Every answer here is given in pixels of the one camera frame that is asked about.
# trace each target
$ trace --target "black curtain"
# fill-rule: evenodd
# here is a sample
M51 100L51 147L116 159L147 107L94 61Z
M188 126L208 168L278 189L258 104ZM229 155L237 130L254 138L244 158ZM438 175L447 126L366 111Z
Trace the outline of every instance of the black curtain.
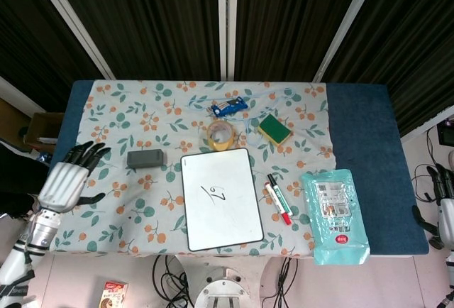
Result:
M49 0L0 0L0 76L47 111L72 83L102 78Z
M69 0L119 79L220 79L218 0Z
M238 0L235 79L310 82L352 0Z
M454 105L453 61L454 0L366 0L322 82L386 84L404 135Z

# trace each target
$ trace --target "blue plastic bag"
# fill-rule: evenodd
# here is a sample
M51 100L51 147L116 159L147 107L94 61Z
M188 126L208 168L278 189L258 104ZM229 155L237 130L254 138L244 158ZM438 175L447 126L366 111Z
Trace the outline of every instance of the blue plastic bag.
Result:
M302 177L315 240L315 264L363 264L370 254L349 170Z

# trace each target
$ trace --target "whiteboard marker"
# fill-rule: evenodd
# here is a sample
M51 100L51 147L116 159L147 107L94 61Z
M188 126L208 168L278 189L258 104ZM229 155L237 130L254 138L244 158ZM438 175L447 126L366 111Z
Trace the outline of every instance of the whiteboard marker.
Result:
M282 219L284 219L285 224L286 225L290 225L291 221L290 221L289 215L285 212L285 210L282 207L279 199L277 198L276 192L272 189L272 187L271 187L269 182L265 183L265 188L267 189L268 193L270 194L270 197L271 197L272 201L275 203L275 205L277 207L277 211L282 216Z
M268 179L270 180L271 187L275 191L277 198L279 198L280 203L282 204L282 207L284 208L285 212L289 216L293 216L293 212L289 207L289 204L287 203L287 200L285 200L284 195L282 194L281 189L277 186L276 180L272 176L272 174L268 175Z

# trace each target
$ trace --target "tape roll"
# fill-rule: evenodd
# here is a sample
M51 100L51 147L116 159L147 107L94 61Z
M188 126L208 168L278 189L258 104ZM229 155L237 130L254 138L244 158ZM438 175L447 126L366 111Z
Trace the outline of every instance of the tape roll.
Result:
M206 130L208 144L214 150L226 150L233 145L235 129L225 121L215 121Z

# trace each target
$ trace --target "whiteboard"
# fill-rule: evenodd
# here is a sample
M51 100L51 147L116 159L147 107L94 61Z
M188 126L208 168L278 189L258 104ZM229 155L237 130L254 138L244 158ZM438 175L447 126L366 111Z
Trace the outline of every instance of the whiteboard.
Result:
M181 165L190 251L263 239L247 149L187 155Z

